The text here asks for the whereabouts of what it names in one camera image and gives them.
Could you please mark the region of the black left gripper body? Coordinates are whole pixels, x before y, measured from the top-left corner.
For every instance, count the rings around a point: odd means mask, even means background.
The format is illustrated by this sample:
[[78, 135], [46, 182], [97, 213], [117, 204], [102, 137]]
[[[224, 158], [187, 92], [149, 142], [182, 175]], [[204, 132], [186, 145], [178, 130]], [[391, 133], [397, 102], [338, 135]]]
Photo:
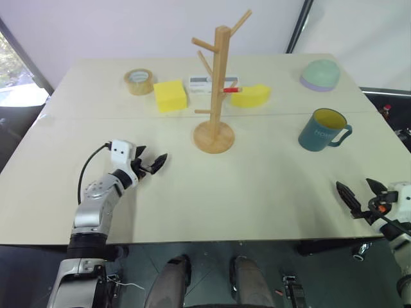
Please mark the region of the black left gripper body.
[[152, 173], [151, 167], [144, 165], [140, 158], [131, 161], [131, 168], [138, 180], [142, 180], [147, 174]]

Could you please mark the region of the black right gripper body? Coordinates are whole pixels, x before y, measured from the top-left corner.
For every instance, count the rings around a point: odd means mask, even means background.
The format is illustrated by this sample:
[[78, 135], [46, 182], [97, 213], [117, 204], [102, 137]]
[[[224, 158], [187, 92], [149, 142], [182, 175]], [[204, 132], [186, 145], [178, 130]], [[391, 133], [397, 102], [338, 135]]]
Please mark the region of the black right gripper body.
[[388, 225], [390, 221], [397, 221], [399, 219], [397, 200], [397, 191], [382, 192], [371, 198], [368, 202], [366, 222], [369, 225]]

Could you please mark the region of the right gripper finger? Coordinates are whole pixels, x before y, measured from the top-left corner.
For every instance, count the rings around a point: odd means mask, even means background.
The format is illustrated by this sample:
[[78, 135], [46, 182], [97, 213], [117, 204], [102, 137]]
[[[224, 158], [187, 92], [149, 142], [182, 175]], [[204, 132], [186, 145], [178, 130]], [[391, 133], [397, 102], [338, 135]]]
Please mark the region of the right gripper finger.
[[340, 198], [349, 208], [352, 217], [355, 219], [363, 218], [361, 205], [352, 190], [339, 181], [336, 182], [336, 188]]
[[381, 182], [367, 178], [366, 179], [371, 191], [376, 196], [382, 196], [388, 193], [387, 187], [385, 187]]

